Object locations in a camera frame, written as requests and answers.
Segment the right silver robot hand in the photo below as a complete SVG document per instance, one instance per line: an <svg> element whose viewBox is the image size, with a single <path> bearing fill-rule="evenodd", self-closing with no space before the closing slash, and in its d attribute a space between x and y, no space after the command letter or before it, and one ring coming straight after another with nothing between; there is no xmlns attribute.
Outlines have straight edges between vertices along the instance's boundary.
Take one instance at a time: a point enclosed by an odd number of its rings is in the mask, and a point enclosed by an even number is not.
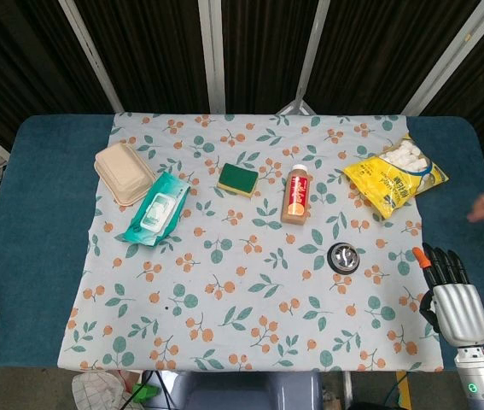
<svg viewBox="0 0 484 410"><path fill-rule="evenodd" d="M484 307L460 257L424 243L411 250L428 290L419 313L454 348L484 345Z"/></svg>

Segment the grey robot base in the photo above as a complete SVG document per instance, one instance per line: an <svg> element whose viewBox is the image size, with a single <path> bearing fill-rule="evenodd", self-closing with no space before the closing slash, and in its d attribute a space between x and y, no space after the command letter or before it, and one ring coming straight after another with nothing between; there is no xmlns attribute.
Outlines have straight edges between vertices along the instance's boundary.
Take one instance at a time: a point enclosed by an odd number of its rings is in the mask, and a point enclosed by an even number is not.
<svg viewBox="0 0 484 410"><path fill-rule="evenodd" d="M172 410L323 410L317 372L183 372Z"/></svg>

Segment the yellow snack bag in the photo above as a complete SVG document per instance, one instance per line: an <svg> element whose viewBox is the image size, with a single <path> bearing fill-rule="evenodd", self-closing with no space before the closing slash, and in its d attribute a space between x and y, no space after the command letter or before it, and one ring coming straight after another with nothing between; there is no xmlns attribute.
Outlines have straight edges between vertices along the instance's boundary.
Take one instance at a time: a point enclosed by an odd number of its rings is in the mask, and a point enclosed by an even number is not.
<svg viewBox="0 0 484 410"><path fill-rule="evenodd" d="M409 134L381 154L347 166L343 173L385 219L414 196L449 180Z"/></svg>

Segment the small black round tin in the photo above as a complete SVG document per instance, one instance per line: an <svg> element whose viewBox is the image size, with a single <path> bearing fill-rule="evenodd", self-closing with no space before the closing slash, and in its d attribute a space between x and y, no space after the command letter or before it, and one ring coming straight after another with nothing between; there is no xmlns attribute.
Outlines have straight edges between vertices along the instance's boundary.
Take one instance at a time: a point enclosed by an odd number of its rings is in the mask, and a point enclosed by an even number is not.
<svg viewBox="0 0 484 410"><path fill-rule="evenodd" d="M359 267L359 253L350 243L333 244L326 256L329 267L340 275L350 275Z"/></svg>

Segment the orange juice bottle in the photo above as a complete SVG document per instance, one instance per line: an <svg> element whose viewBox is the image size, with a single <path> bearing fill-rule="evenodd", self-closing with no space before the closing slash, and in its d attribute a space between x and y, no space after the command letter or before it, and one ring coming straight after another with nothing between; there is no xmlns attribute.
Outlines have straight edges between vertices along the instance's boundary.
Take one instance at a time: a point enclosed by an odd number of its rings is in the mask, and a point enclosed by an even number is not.
<svg viewBox="0 0 484 410"><path fill-rule="evenodd" d="M293 165L285 183L281 213L283 223L305 224L310 183L307 167L302 164Z"/></svg>

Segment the floral tablecloth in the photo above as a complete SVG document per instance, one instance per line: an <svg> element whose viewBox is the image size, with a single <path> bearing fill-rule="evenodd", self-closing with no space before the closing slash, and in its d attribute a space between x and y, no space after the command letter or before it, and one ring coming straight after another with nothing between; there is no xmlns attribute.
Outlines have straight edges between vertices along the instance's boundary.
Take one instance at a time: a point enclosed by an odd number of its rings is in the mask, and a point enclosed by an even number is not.
<svg viewBox="0 0 484 410"><path fill-rule="evenodd" d="M176 228L148 247L123 239L137 205L98 185L58 366L439 371L438 335L418 312L417 205L384 219L343 175L407 132L397 115L117 114L108 141L190 190ZM226 163L258 173L251 197L217 186ZM311 181L304 225L281 221L295 164ZM358 251L354 273L329 267L335 243Z"/></svg>

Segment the green yellow sponge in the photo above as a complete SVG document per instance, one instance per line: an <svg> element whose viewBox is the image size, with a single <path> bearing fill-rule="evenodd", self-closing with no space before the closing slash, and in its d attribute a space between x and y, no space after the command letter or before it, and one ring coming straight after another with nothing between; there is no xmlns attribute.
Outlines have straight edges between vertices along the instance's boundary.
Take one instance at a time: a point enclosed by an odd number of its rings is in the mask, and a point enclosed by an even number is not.
<svg viewBox="0 0 484 410"><path fill-rule="evenodd" d="M237 195L251 197L254 193L258 178L259 175L255 171L226 163L219 175L217 186L220 189Z"/></svg>

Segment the teal wet wipes pack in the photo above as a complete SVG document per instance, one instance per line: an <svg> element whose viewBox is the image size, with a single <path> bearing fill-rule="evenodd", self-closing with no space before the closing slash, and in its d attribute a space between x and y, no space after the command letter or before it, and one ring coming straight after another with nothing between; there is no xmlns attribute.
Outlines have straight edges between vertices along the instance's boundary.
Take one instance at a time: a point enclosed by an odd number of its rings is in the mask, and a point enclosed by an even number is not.
<svg viewBox="0 0 484 410"><path fill-rule="evenodd" d="M128 243L154 247L177 226L189 193L188 183L163 173L153 183L123 234Z"/></svg>

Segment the green plastic clip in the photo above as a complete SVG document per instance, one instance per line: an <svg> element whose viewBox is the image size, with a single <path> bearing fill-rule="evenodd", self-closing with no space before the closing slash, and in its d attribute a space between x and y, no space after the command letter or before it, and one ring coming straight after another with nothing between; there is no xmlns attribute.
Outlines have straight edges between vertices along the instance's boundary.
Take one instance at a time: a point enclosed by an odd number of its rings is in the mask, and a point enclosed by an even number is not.
<svg viewBox="0 0 484 410"><path fill-rule="evenodd" d="M160 394L160 387L153 384L135 384L133 389L133 401L144 403Z"/></svg>

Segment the beige clamshell food box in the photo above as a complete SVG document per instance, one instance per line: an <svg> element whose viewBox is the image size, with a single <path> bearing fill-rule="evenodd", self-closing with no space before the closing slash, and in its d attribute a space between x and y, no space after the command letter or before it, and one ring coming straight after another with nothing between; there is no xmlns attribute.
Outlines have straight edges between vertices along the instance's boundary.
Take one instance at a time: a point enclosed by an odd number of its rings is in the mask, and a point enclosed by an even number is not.
<svg viewBox="0 0 484 410"><path fill-rule="evenodd" d="M114 200L124 207L144 198L157 179L149 165L127 143L115 143L98 152L94 168Z"/></svg>

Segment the white checkered cloth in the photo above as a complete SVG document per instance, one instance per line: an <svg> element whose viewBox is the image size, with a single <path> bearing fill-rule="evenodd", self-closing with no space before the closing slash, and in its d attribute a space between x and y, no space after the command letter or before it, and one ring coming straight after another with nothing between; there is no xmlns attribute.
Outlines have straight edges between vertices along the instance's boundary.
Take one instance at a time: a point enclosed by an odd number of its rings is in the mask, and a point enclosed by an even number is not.
<svg viewBox="0 0 484 410"><path fill-rule="evenodd" d="M84 372L73 378L77 410L120 410L135 390L141 374L130 371Z"/></svg>

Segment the blue table cover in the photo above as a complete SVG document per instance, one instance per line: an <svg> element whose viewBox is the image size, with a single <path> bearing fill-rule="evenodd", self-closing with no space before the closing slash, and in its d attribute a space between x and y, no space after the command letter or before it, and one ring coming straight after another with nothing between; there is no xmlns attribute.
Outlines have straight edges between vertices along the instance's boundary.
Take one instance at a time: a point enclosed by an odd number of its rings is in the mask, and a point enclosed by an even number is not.
<svg viewBox="0 0 484 410"><path fill-rule="evenodd" d="M110 114L34 115L20 126L0 189L0 366L54 367L82 274ZM484 225L464 213L484 192L479 139L460 117L411 117L410 134L451 182L417 200L428 243L458 251L484 302Z"/></svg>

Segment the white partition frame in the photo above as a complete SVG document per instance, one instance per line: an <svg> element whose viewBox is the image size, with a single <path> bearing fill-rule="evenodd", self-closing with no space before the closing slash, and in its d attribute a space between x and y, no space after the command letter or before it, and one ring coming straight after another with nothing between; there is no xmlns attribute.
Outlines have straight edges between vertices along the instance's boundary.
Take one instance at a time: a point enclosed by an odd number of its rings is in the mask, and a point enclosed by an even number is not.
<svg viewBox="0 0 484 410"><path fill-rule="evenodd" d="M57 0L57 2L113 111L115 113L123 112L125 109L75 0ZM330 4L330 0L318 0L294 100L283 107L279 111L280 114L310 115L315 113L304 101L304 95L318 54L318 46L323 36ZM197 0L197 6L209 108L213 114L224 114L226 112L226 94L221 0ZM483 37L484 0L481 0L400 113L407 116L420 115Z"/></svg>

